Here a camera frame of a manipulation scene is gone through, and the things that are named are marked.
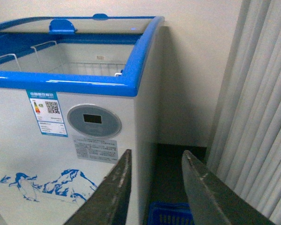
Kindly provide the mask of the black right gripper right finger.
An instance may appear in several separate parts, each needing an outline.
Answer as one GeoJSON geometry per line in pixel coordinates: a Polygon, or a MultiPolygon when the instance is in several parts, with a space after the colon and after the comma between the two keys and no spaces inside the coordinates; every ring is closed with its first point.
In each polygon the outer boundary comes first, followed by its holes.
{"type": "Polygon", "coordinates": [[[273,225],[190,151],[182,155],[185,193],[196,225],[273,225]]]}

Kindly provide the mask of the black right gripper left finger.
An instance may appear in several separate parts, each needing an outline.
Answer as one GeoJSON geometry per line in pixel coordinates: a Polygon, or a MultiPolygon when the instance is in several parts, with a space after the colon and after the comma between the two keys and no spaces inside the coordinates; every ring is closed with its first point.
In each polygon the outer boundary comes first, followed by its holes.
{"type": "Polygon", "coordinates": [[[132,186],[132,151],[127,149],[93,195],[66,225],[124,225],[132,186]]]}

